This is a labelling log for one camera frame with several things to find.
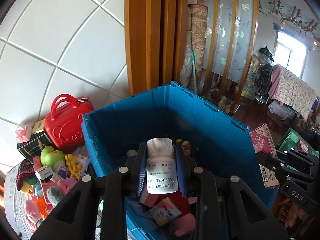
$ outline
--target bottle label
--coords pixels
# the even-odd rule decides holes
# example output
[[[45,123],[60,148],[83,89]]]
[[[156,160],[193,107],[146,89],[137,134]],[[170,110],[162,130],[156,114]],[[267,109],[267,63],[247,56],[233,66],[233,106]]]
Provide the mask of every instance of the bottle label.
[[[148,192],[175,190],[178,188],[174,160],[147,163]]]

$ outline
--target black box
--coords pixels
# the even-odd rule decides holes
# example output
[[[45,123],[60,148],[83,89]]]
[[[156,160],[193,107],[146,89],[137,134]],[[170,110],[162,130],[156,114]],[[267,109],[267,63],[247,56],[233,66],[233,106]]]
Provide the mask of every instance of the black box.
[[[40,143],[42,144],[43,148],[45,146],[52,146],[55,150],[57,150],[57,147],[52,143],[45,131],[31,135],[30,141],[28,142],[18,143],[17,149],[27,160],[33,164],[33,157],[40,156],[41,154],[41,149],[39,146]]]

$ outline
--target white pill bottle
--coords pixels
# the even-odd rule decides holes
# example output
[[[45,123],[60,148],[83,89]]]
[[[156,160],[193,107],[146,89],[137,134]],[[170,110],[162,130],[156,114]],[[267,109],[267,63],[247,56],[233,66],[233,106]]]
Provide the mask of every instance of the white pill bottle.
[[[150,194],[168,194],[178,190],[176,161],[172,141],[154,138],[147,141],[147,190]]]

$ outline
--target white ribbed cap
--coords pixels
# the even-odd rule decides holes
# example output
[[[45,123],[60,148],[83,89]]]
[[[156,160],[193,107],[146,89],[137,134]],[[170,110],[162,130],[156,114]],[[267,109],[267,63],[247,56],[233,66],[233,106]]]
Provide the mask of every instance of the white ribbed cap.
[[[148,156],[172,155],[172,140],[169,138],[154,138],[147,141]]]

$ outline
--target green plush toy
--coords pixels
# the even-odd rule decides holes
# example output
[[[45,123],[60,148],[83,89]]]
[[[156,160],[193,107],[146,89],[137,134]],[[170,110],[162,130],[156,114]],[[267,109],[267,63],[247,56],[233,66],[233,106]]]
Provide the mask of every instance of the green plush toy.
[[[55,151],[52,146],[46,146],[41,151],[40,161],[43,166],[50,166],[52,169],[58,161],[63,161],[65,154],[62,151]]]

